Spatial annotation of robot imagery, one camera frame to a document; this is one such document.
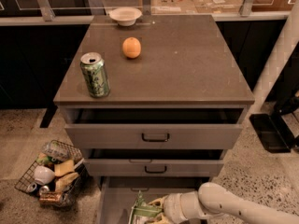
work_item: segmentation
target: concrete floor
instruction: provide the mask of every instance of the concrete floor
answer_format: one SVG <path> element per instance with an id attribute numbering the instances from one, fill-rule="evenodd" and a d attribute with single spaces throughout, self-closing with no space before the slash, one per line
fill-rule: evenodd
<path id="1" fill-rule="evenodd" d="M 41 206 L 37 198 L 14 188 L 44 143 L 56 139 L 71 144 L 59 110 L 49 128 L 38 128 L 44 113 L 44 109 L 0 110 L 0 223 L 95 223 L 100 190 L 92 178 L 68 209 Z M 299 216 L 299 154 L 271 154 L 263 149 L 248 120 L 243 126 L 213 182 L 247 200 Z M 244 222 L 227 217 L 209 223 Z"/>

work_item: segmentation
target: soda can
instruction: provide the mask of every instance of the soda can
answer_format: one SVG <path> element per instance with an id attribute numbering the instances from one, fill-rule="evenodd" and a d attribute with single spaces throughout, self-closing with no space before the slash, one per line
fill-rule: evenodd
<path id="1" fill-rule="evenodd" d="M 36 182 L 32 182 L 26 189 L 27 193 L 37 194 L 38 192 L 38 184 Z"/>
<path id="2" fill-rule="evenodd" d="M 47 193 L 50 192 L 50 188 L 47 185 L 44 185 L 42 187 L 40 187 L 39 191 L 38 191 L 38 195 L 41 196 L 43 193 Z"/>
<path id="3" fill-rule="evenodd" d="M 54 191 L 49 191 L 49 192 L 43 192 L 40 195 L 39 202 L 41 204 L 60 204 L 63 201 L 63 194 L 61 192 L 54 192 Z"/>
<path id="4" fill-rule="evenodd" d="M 92 97 L 107 96 L 110 92 L 105 62 L 101 55 L 89 52 L 81 57 L 80 67 Z"/>

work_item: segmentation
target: white pillar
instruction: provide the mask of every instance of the white pillar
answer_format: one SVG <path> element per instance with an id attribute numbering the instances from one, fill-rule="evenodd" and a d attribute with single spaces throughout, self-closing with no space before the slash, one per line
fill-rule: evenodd
<path id="1" fill-rule="evenodd" d="M 262 105 L 276 83 L 281 71 L 289 60 L 299 41 L 299 1 L 294 4 L 292 11 L 273 47 L 267 63 L 255 85 L 253 94 L 255 103 L 249 114 L 261 113 Z"/>

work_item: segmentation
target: drawer handle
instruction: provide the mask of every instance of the drawer handle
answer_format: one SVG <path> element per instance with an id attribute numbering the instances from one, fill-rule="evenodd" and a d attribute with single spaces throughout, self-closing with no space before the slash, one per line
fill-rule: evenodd
<path id="1" fill-rule="evenodd" d="M 142 191 L 142 192 L 144 192 L 144 191 L 149 191 L 150 189 L 149 188 L 143 188 L 143 189 L 136 189 L 136 188 L 131 188 L 131 191 Z"/>
<path id="2" fill-rule="evenodd" d="M 145 171 L 147 174 L 151 174 L 151 175 L 164 174 L 164 173 L 166 173 L 166 171 L 167 171 L 167 166 L 165 166 L 165 167 L 164 167 L 164 170 L 162 170 L 162 171 L 149 171 L 149 170 L 148 170 L 148 167 L 145 166 L 145 167 L 144 167 L 144 171 Z"/>
<path id="3" fill-rule="evenodd" d="M 150 138 L 146 138 L 146 135 L 142 133 L 142 140 L 145 142 L 167 142 L 170 138 L 170 134 L 168 133 L 166 135 L 165 139 L 150 139 Z"/>

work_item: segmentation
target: open drawer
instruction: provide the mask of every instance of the open drawer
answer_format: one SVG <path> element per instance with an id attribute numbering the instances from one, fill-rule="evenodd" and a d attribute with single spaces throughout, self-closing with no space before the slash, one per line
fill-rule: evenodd
<path id="1" fill-rule="evenodd" d="M 92 176 L 217 176 L 223 161 L 86 160 Z"/>
<path id="2" fill-rule="evenodd" d="M 78 148 L 230 149 L 239 124 L 67 124 Z"/>
<path id="3" fill-rule="evenodd" d="M 170 193 L 186 193 L 198 190 L 203 178 L 150 178 L 150 177 L 105 177 L 101 184 L 101 198 L 97 224 L 128 224 L 131 207 L 141 190 L 146 203 Z M 193 219 L 184 224 L 206 224 Z"/>
<path id="4" fill-rule="evenodd" d="M 65 129 L 79 148 L 230 149 L 242 109 L 82 109 Z"/>

